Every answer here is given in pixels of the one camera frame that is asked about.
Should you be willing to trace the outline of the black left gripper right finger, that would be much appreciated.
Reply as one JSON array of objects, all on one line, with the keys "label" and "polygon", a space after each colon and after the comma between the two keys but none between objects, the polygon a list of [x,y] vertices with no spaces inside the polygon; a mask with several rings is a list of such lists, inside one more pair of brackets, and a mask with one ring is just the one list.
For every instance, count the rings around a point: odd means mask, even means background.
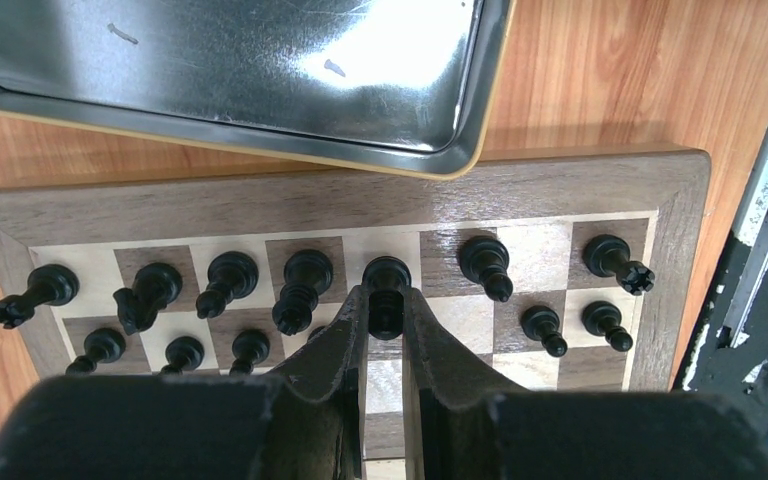
[{"label": "black left gripper right finger", "polygon": [[472,353],[406,292],[410,479],[768,479],[768,451],[711,396],[530,391]]}]

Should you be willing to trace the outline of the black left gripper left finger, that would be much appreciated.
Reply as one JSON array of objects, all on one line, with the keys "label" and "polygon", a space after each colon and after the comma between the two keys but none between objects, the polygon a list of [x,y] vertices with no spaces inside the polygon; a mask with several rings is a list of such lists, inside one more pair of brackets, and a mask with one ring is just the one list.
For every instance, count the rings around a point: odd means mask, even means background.
[{"label": "black left gripper left finger", "polygon": [[368,291],[260,375],[61,375],[0,430],[0,479],[359,479]]}]

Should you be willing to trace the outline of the black chess piece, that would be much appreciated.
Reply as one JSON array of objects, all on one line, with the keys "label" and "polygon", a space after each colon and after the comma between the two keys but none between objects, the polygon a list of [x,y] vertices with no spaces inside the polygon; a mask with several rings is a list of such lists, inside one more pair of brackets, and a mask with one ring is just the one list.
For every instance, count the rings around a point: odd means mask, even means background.
[{"label": "black chess piece", "polygon": [[405,319],[404,292],[411,287],[407,265],[393,256],[380,256],[367,264],[362,285],[369,291],[369,333],[382,341],[397,338]]}]

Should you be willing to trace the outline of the wooden chess board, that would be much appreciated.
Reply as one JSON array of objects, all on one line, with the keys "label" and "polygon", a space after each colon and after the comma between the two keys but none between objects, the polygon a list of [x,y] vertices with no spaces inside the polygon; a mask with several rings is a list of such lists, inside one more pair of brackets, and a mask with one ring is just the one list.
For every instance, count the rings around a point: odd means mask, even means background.
[{"label": "wooden chess board", "polygon": [[449,182],[348,171],[0,191],[0,282],[64,265],[77,297],[42,306],[20,333],[41,377],[84,337],[116,328],[113,292],[152,262],[183,285],[127,342],[115,375],[156,373],[175,334],[231,364],[261,329],[275,365],[300,345],[269,318],[291,254],[320,249],[324,326],[362,267],[409,266],[443,324],[537,389],[662,390],[675,355],[708,159],[692,151],[493,162]]}]

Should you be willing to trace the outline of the silver metal tin box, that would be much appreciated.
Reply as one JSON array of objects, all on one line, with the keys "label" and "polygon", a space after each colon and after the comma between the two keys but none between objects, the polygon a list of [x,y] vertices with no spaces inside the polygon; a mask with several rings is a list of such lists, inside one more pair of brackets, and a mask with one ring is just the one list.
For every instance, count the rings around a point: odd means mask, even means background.
[{"label": "silver metal tin box", "polygon": [[0,1],[0,115],[431,179],[477,162],[512,1]]}]

